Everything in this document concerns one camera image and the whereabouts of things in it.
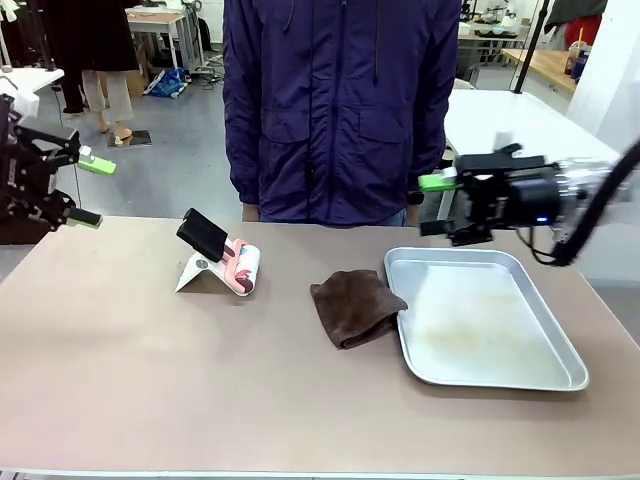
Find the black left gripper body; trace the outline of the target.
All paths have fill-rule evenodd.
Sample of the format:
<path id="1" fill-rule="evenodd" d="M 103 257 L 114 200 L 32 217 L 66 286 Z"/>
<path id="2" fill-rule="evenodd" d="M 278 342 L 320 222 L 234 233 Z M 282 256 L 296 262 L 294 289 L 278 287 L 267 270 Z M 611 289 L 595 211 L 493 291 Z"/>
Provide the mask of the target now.
<path id="1" fill-rule="evenodd" d="M 12 197 L 9 180 L 9 127 L 11 120 L 11 104 L 13 98 L 1 95 L 1 244 L 26 245 L 30 242 L 30 234 L 26 223 L 15 219 L 8 210 Z"/>

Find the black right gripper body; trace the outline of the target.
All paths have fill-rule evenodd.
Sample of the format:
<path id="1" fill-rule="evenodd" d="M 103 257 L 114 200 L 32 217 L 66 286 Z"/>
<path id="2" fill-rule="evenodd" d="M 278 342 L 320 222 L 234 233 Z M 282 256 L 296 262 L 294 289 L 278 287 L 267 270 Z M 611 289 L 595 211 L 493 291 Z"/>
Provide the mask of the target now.
<path id="1" fill-rule="evenodd" d="M 465 217 L 489 229 L 551 225 L 561 210 L 559 173 L 560 167 L 542 156 L 464 155 Z"/>

